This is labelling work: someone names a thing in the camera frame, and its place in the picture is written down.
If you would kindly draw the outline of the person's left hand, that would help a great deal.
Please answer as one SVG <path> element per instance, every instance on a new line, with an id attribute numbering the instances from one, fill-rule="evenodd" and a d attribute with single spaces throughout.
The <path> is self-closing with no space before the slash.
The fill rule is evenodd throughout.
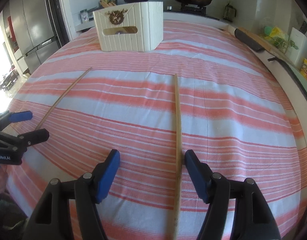
<path id="1" fill-rule="evenodd" d="M 7 180 L 8 180 L 7 166 L 1 165 L 0 166 L 0 194 L 4 193 L 6 189 Z"/>

